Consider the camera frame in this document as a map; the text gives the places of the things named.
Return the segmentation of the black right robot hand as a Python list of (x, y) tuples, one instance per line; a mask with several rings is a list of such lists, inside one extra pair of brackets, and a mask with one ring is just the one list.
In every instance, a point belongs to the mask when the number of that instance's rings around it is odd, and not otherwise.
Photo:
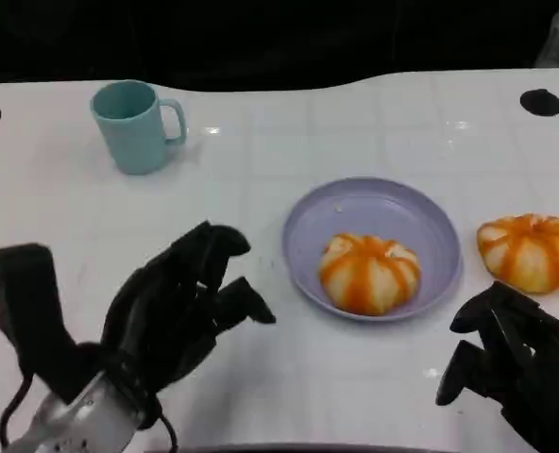
[(482, 343), (457, 344), (436, 404), (469, 389), (499, 402), (502, 417), (536, 451), (559, 452), (559, 319), (496, 281), (465, 302), (450, 329), (477, 332)]

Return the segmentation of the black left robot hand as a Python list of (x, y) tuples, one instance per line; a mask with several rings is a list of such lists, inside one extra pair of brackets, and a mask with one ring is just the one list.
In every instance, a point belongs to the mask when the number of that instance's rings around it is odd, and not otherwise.
[(249, 250), (238, 229), (205, 221), (132, 273), (101, 336), (130, 388), (157, 394), (193, 372), (223, 332), (247, 319), (275, 323), (245, 277), (223, 282), (229, 260)]

